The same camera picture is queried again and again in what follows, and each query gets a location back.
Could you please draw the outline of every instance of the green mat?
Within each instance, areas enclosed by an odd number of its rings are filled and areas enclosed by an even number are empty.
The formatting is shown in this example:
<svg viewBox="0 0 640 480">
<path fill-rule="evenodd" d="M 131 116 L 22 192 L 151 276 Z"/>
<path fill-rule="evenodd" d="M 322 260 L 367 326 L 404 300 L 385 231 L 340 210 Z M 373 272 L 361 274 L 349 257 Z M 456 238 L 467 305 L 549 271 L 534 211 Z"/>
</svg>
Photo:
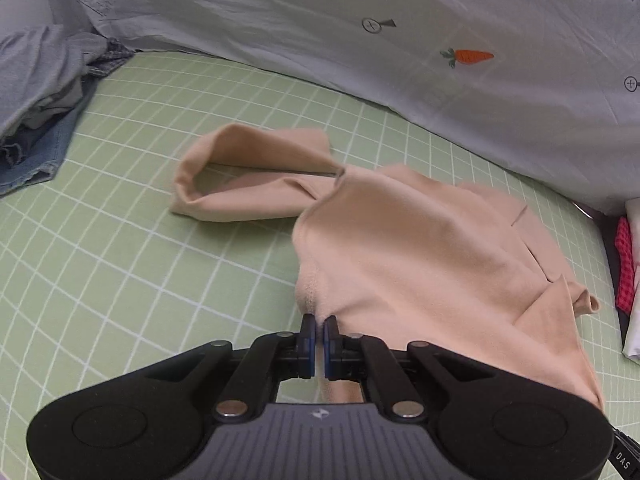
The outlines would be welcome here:
<svg viewBox="0 0 640 480">
<path fill-rule="evenodd" d="M 316 126 L 343 162 L 404 162 L 526 200 L 604 305 L 578 329 L 607 415 L 640 439 L 640 367 L 620 355 L 598 231 L 570 202 L 340 92 L 226 60 L 149 53 L 100 83 L 55 180 L 0 201 L 0 470 L 9 480 L 37 478 L 24 435 L 54 398 L 208 340 L 247 346 L 298 328 L 292 219 L 213 224 L 167 211 L 180 156 L 231 121 Z M 313 382 L 287 381 L 280 400 L 318 395 Z M 603 478 L 613 475 L 607 466 Z"/>
</svg>

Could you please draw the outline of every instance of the beige garment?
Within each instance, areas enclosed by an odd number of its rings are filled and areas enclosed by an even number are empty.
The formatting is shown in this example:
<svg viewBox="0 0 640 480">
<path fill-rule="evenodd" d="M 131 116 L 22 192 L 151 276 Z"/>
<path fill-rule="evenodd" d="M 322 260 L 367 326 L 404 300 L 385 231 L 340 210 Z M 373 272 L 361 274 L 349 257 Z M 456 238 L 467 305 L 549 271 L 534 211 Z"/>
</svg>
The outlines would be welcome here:
<svg viewBox="0 0 640 480">
<path fill-rule="evenodd" d="M 222 155 L 218 146 L 232 148 Z M 322 131 L 231 125 L 199 139 L 178 165 L 172 210 L 213 221 L 302 213 L 293 232 L 296 301 L 318 322 L 335 314 L 341 332 L 395 349 L 428 340 L 604 408 L 574 319 L 598 301 L 519 200 L 403 165 L 347 166 L 337 179 L 252 173 L 201 195 L 193 179 L 207 161 L 337 171 Z M 328 392 L 333 402 L 361 399 L 354 383 L 331 383 Z"/>
</svg>

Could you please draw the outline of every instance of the red cloth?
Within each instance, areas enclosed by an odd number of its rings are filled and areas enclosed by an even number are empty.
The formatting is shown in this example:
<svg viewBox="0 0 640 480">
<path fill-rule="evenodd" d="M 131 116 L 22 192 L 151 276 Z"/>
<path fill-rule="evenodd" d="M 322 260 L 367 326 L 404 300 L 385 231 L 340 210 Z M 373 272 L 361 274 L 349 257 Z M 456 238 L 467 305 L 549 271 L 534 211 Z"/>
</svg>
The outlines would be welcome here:
<svg viewBox="0 0 640 480">
<path fill-rule="evenodd" d="M 618 221 L 618 230 L 615 240 L 616 249 L 620 255 L 620 282 L 618 283 L 618 294 L 616 295 L 616 307 L 623 312 L 631 314 L 631 307 L 634 304 L 634 258 L 631 249 L 631 228 L 625 217 Z"/>
</svg>

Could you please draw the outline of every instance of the orange carrot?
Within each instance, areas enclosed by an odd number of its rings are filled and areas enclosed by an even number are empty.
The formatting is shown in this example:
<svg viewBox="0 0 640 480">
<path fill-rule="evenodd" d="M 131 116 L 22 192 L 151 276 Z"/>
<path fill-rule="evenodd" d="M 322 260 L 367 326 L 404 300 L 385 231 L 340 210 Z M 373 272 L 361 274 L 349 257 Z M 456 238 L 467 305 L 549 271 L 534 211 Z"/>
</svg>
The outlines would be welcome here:
<svg viewBox="0 0 640 480">
<path fill-rule="evenodd" d="M 456 62 L 472 65 L 474 63 L 480 63 L 494 57 L 490 52 L 482 52 L 481 50 L 441 50 L 440 54 L 445 59 L 449 59 L 449 66 L 451 68 L 456 67 Z"/>
</svg>

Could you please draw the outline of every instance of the white logo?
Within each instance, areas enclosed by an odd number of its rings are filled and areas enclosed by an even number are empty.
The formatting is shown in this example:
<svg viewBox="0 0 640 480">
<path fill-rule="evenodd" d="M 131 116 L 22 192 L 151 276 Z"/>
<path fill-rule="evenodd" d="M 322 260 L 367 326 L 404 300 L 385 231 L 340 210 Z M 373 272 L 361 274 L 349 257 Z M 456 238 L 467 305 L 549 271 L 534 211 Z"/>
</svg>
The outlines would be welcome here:
<svg viewBox="0 0 640 480">
<path fill-rule="evenodd" d="M 324 418 L 327 418 L 329 416 L 329 412 L 324 408 L 318 408 L 317 410 L 313 410 L 311 412 L 311 415 L 313 415 L 315 418 L 323 420 Z"/>
</svg>

